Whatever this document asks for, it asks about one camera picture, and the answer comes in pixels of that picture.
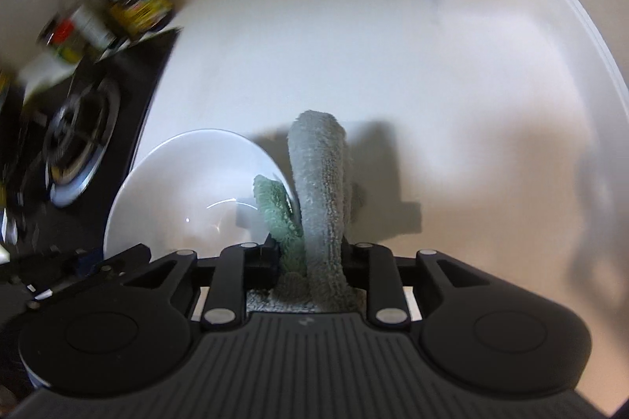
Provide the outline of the white ceramic bowl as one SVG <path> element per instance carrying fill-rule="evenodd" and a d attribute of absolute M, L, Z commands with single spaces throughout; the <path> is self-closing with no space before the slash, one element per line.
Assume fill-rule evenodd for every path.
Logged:
<path fill-rule="evenodd" d="M 109 213 L 103 256 L 139 243 L 156 260 L 180 249 L 217 257 L 227 246 L 262 243 L 269 233 L 254 195 L 258 176 L 286 176 L 271 156 L 238 133 L 199 129 L 154 148 L 127 176 Z"/>

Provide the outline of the yellow label jar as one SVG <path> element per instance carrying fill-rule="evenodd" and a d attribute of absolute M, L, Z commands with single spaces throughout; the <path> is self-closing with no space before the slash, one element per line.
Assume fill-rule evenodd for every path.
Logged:
<path fill-rule="evenodd" d="M 110 0 L 111 13 L 132 39 L 147 32 L 157 32 L 174 17 L 174 4 L 170 0 Z"/>

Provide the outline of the black gas stove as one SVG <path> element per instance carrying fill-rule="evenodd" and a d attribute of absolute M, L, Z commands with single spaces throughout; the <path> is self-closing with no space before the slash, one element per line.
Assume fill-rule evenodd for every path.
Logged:
<path fill-rule="evenodd" d="M 9 259 L 102 248 L 178 37 L 165 30 L 82 64 L 26 101 L 1 216 Z"/>

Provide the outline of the red cap bottle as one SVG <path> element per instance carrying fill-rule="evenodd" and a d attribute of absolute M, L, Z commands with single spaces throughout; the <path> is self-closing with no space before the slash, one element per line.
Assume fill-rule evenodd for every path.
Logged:
<path fill-rule="evenodd" d="M 37 43 L 64 63 L 78 64 L 85 55 L 86 41 L 67 18 L 56 16 L 46 23 Z"/>

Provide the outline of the grey green microfibre cloth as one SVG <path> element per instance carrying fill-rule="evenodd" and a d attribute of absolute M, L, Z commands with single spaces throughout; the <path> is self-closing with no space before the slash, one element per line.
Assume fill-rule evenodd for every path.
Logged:
<path fill-rule="evenodd" d="M 364 293 L 342 270 L 341 249 L 353 203 L 346 131 L 329 113 L 308 110 L 291 125 L 288 153 L 296 192 L 262 175 L 253 181 L 265 227 L 280 245 L 274 286 L 247 293 L 250 312 L 348 312 L 364 309 Z"/>

